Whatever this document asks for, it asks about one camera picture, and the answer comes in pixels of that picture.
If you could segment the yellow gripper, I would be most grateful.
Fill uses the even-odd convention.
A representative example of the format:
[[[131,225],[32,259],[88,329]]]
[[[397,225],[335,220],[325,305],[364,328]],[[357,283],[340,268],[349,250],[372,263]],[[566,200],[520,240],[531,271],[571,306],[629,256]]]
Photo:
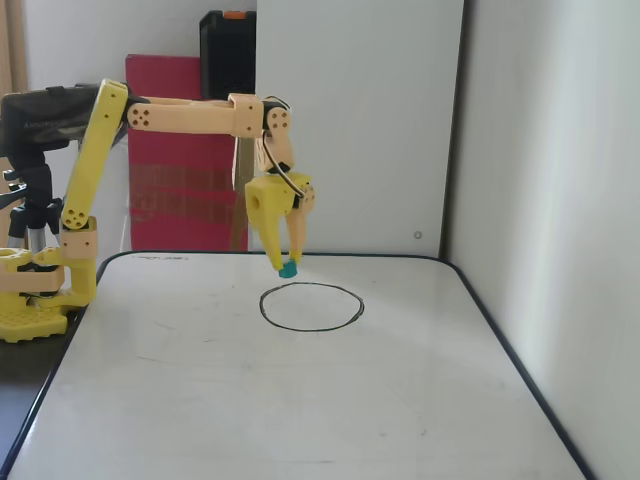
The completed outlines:
[[[279,218],[287,216],[289,259],[299,263],[306,243],[307,217],[315,205],[316,195],[311,177],[291,172],[289,179],[303,192],[303,197],[299,197],[279,175],[256,177],[245,185],[249,223],[252,227],[257,227],[264,251],[276,271],[284,266],[280,249]]]

